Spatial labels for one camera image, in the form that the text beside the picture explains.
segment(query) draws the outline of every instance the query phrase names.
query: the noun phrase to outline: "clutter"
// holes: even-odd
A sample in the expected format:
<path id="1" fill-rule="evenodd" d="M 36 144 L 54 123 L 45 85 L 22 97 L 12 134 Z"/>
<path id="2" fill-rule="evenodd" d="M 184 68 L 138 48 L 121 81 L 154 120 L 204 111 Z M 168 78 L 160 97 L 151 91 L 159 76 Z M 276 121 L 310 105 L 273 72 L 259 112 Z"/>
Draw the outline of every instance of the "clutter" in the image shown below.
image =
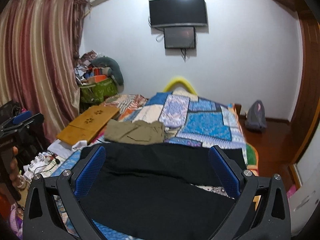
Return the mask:
<path id="1" fill-rule="evenodd" d="M 48 147 L 48 151 L 67 159 L 72 154 L 71 148 L 71 145 L 57 139 Z"/>
<path id="2" fill-rule="evenodd" d="M 75 145 L 72 146 L 72 153 L 86 146 L 88 146 L 88 143 L 86 140 L 78 141 Z"/>
<path id="3" fill-rule="evenodd" d="M 118 85 L 123 85 L 123 77 L 122 73 L 120 71 L 120 67 L 118 63 L 110 58 L 110 57 L 98 57 L 91 61 L 91 64 L 95 67 L 104 66 L 109 67 L 110 70 L 108 70 L 107 76 L 113 75 Z"/>
<path id="4" fill-rule="evenodd" d="M 120 67 L 115 60 L 109 57 L 98 57 L 97 53 L 92 50 L 85 53 L 77 63 L 74 71 L 79 86 L 86 83 L 94 84 L 106 78 L 111 78 L 112 75 L 119 85 L 123 85 Z"/>
<path id="5" fill-rule="evenodd" d="M 23 166 L 25 171 L 23 176 L 28 182 L 31 182 L 34 174 L 41 173 L 44 177 L 49 177 L 59 164 L 65 161 L 64 158 L 49 152 L 39 153 L 30 164 Z"/>
<path id="6" fill-rule="evenodd" d="M 25 189 L 27 187 L 26 178 L 21 174 L 18 174 L 18 179 L 20 181 L 20 184 L 17 187 L 21 190 Z"/>
<path id="7" fill-rule="evenodd" d="M 100 104 L 105 97 L 111 97 L 118 93 L 115 82 L 112 78 L 106 78 L 94 84 L 79 86 L 81 90 L 80 101 L 89 104 Z"/>
<path id="8" fill-rule="evenodd" d="M 23 209 L 17 203 L 11 206 L 9 225 L 18 239 L 22 240 Z"/>
<path id="9" fill-rule="evenodd" d="M 107 77 L 105 75 L 93 76 L 93 77 L 88 78 L 88 83 L 94 84 L 94 83 L 98 83 L 100 81 L 103 81 L 105 79 L 107 79 Z"/>
<path id="10" fill-rule="evenodd" d="M 80 140 L 86 140 L 89 144 L 118 112 L 119 108 L 112 106 L 92 106 L 63 129 L 57 139 L 70 145 Z"/>
<path id="11" fill-rule="evenodd" d="M 107 123 L 104 138 L 109 141 L 131 144 L 162 143 L 164 140 L 164 125 L 159 121 L 153 123 L 136 121 L 132 123 L 111 119 Z"/>

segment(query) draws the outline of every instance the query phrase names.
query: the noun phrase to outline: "green bag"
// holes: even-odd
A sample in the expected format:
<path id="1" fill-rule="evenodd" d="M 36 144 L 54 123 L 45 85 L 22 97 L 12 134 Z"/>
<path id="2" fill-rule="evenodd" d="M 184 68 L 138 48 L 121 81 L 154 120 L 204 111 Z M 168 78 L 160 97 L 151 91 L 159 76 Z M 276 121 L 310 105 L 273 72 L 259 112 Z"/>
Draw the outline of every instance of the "green bag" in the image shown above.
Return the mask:
<path id="1" fill-rule="evenodd" d="M 89 104 L 102 103 L 104 97 L 111 97 L 118 93 L 116 83 L 112 78 L 79 87 L 81 91 L 80 101 Z"/>

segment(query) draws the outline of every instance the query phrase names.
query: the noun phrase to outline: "flat screen tv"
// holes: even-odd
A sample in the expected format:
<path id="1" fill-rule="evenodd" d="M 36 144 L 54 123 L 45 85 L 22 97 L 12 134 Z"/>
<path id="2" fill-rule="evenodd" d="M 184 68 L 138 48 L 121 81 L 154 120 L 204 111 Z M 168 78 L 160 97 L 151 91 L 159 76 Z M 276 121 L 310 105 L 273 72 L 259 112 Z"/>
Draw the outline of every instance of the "flat screen tv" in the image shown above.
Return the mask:
<path id="1" fill-rule="evenodd" d="M 165 49 L 195 49 L 196 32 L 193 26 L 164 28 Z"/>
<path id="2" fill-rule="evenodd" d="M 150 0 L 149 9 L 153 28 L 208 25 L 204 0 Z"/>

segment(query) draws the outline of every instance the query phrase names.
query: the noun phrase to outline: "paper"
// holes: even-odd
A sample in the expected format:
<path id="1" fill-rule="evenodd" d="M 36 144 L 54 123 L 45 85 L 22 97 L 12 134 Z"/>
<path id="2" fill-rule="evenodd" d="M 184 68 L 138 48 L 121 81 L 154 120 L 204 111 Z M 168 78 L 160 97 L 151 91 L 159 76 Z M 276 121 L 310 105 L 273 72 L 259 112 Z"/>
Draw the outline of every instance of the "paper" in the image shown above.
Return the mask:
<path id="1" fill-rule="evenodd" d="M 76 150 L 81 150 L 83 147 L 88 146 L 86 140 L 78 141 L 75 145 L 72 146 L 72 152 L 74 153 Z"/>
<path id="2" fill-rule="evenodd" d="M 48 150 L 55 153 L 56 155 L 67 159 L 71 156 L 71 145 L 60 141 L 59 139 L 55 140 L 49 147 Z"/>
<path id="3" fill-rule="evenodd" d="M 82 70 L 80 70 L 80 69 L 76 69 L 76 68 L 75 68 L 75 73 L 78 74 L 79 77 L 82 77 L 82 76 L 85 74 L 84 71 L 82 71 Z"/>

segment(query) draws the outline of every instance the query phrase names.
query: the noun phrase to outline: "blue patchwork quilt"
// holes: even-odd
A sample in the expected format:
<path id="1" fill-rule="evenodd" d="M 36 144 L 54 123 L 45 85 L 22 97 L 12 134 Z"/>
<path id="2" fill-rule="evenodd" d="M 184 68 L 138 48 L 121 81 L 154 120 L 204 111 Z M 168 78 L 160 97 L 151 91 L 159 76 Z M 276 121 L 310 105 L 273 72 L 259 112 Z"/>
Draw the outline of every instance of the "blue patchwork quilt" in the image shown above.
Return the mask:
<path id="1" fill-rule="evenodd" d="M 233 106 L 177 90 L 157 93 L 123 121 L 160 121 L 165 142 L 221 149 L 242 149 L 247 164 L 246 142 Z"/>

